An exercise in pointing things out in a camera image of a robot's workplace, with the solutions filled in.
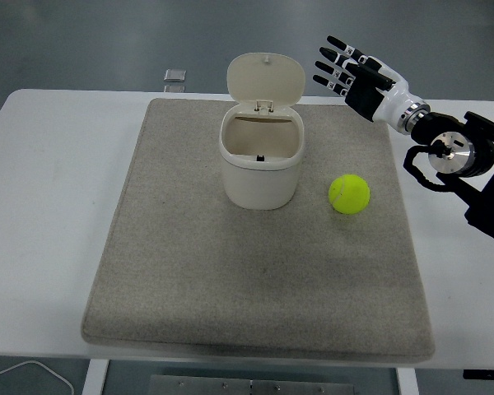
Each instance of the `white cable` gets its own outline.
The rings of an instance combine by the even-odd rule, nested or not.
[[[18,367],[20,367],[20,366],[27,365],[27,364],[35,364],[35,365],[40,366],[41,368],[44,368],[44,369],[48,370],[48,371],[49,371],[49,372],[50,372],[53,376],[55,376],[57,379],[60,379],[60,380],[62,380],[65,384],[67,384],[67,385],[68,385],[68,387],[72,390],[72,395],[75,395],[75,389],[73,388],[72,384],[71,384],[69,381],[67,381],[67,380],[66,380],[63,376],[61,376],[60,374],[57,374],[57,373],[53,372],[53,371],[52,371],[49,367],[47,367],[46,365],[44,365],[44,364],[40,363],[40,362],[39,362],[39,361],[37,361],[37,360],[27,360],[27,361],[25,361],[25,362],[21,362],[20,364],[18,364],[18,365],[14,365],[14,366],[12,366],[11,368],[7,368],[7,369],[5,369],[5,370],[1,370],[1,371],[0,371],[0,374],[4,374],[4,373],[8,372],[9,370],[13,370],[13,369],[16,369],[16,368],[18,368]]]

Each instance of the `trash can lid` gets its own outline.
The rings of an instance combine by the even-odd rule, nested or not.
[[[272,101],[273,107],[295,105],[305,88],[305,73],[294,59],[277,53],[246,53],[227,70],[227,87],[239,103]]]

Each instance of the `yellow tennis ball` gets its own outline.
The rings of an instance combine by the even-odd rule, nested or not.
[[[357,214],[370,202],[370,187],[358,175],[345,174],[331,183],[329,202],[342,214]]]

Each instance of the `black cable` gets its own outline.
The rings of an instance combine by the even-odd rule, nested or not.
[[[443,155],[445,153],[445,144],[438,141],[433,146],[413,146],[406,153],[404,158],[403,168],[415,178],[420,185],[426,189],[430,189],[434,192],[453,192],[454,189],[448,185],[432,183],[425,175],[413,164],[413,160],[417,154],[427,152],[436,155]]]

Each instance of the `white table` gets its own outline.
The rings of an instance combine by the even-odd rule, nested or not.
[[[0,355],[197,359],[189,353],[93,346],[81,338],[82,314],[111,218],[147,105],[156,97],[231,99],[25,90],[3,106]],[[343,102],[305,97],[301,103]],[[471,110],[494,121],[494,102],[430,104],[458,119]],[[494,369],[494,240],[467,225],[467,207],[458,197],[419,186],[402,169],[412,140],[393,130],[390,136],[436,339],[434,357],[415,366]],[[473,184],[481,188],[488,176]]]

